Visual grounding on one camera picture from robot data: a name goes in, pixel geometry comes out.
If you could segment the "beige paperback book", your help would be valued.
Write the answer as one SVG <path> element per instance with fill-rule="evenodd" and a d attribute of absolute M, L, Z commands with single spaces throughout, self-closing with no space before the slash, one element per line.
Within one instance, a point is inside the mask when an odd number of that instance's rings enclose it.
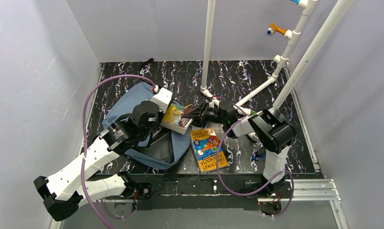
<path fill-rule="evenodd" d="M 186 107 L 172 103 L 165 112 L 161 127 L 184 135 L 193 122 L 193 119 L 183 117 L 185 110 L 187 110 Z"/>

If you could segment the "colourful blue storey book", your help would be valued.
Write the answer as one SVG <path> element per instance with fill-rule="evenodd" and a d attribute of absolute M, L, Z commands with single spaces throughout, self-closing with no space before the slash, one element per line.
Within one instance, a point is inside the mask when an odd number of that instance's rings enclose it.
<path fill-rule="evenodd" d="M 219 144 L 220 140 L 214 128 L 191 130 L 189 133 L 200 173 L 209 173 L 216 170 L 217 152 L 219 152 L 218 168 L 222 169 L 228 166 L 228 160 Z"/>

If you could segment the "light blue student backpack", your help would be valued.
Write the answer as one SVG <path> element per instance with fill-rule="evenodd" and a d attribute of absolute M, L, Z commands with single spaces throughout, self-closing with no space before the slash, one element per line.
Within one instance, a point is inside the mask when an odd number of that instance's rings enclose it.
<path fill-rule="evenodd" d="M 140 74 L 172 91 L 175 101 L 186 106 L 196 97 L 196 87 L 192 83 L 193 76 L 189 70 L 196 72 L 199 69 L 198 62 L 106 62 L 101 67 L 101 80 L 120 74 Z M 150 100 L 152 96 L 151 86 L 140 79 L 121 78 L 105 83 L 95 93 L 88 138 L 96 137 L 120 115 L 131 113 L 136 105 Z M 148 141 L 143 141 L 138 148 L 129 149 L 123 156 L 105 165 L 103 173 L 175 173 L 175 165 L 191 150 L 189 132 L 184 135 L 174 131 L 158 132 L 158 135 L 159 139 L 150 147 L 144 148 Z"/>

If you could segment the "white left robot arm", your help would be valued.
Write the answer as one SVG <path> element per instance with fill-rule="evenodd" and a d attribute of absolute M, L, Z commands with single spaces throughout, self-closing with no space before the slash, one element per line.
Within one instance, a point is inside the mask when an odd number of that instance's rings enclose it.
<path fill-rule="evenodd" d="M 87 200 L 110 196 L 132 196 L 138 185 L 127 172 L 89 180 L 107 163 L 138 146 L 160 126 L 168 103 L 142 101 L 131 113 L 119 116 L 104 129 L 85 152 L 55 174 L 34 180 L 47 212 L 56 221 L 73 215 Z"/>

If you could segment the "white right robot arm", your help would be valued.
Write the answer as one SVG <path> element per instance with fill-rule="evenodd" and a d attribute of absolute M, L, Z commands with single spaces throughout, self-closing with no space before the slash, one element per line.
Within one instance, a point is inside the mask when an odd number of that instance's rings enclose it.
<path fill-rule="evenodd" d="M 183 115 L 192 119 L 192 125 L 205 127 L 207 123 L 223 126 L 228 137 L 237 138 L 254 133 L 266 150 L 266 162 L 262 176 L 264 181 L 275 185 L 283 182 L 287 153 L 296 137 L 296 130 L 288 119 L 275 107 L 247 114 L 230 101 L 220 101 L 210 106 L 204 101 Z"/>

